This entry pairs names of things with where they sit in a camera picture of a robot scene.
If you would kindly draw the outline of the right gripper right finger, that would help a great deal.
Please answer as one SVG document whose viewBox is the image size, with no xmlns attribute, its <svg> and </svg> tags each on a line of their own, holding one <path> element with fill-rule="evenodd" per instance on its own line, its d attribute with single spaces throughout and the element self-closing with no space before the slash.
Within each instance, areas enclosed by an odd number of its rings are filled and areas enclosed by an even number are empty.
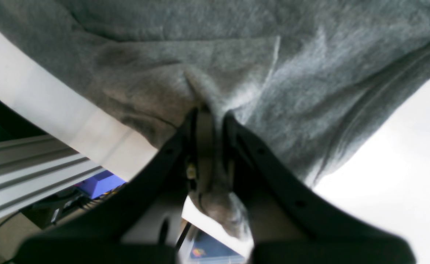
<svg viewBox="0 0 430 264">
<path fill-rule="evenodd" d="M 233 191 L 247 210 L 249 264 L 414 264 L 398 235 L 347 214 L 298 180 L 233 114 L 223 120 Z"/>
</svg>

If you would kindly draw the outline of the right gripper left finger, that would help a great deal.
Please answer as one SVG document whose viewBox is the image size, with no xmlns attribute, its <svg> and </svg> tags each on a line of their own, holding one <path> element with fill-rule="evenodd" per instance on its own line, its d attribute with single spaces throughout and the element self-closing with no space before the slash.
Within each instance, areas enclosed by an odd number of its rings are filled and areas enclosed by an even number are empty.
<svg viewBox="0 0 430 264">
<path fill-rule="evenodd" d="M 27 239 L 15 264 L 179 264 L 184 201 L 213 175 L 213 116 L 191 110 L 176 134 L 117 194 L 82 216 Z"/>
</svg>

